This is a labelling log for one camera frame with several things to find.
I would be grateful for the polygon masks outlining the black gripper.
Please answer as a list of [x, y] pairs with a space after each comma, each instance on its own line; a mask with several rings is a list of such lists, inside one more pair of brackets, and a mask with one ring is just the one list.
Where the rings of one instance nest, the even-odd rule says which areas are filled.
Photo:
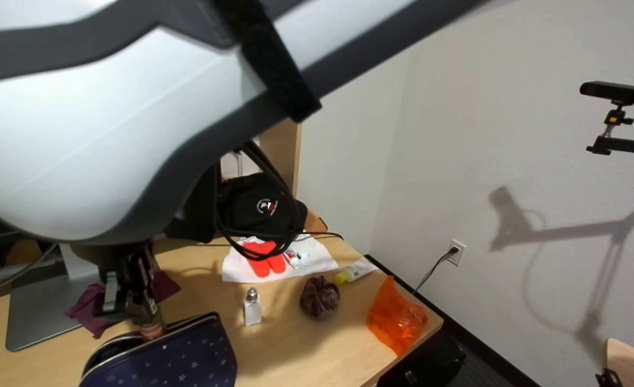
[[156, 261], [149, 243], [109, 247], [98, 259], [98, 278], [102, 283], [101, 312], [127, 309], [135, 303], [149, 316], [158, 314]]

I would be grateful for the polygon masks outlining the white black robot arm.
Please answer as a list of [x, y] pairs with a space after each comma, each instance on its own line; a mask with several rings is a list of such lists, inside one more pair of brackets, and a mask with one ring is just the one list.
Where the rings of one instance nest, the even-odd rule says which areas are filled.
[[0, 224], [123, 245], [214, 156], [485, 0], [0, 0]]

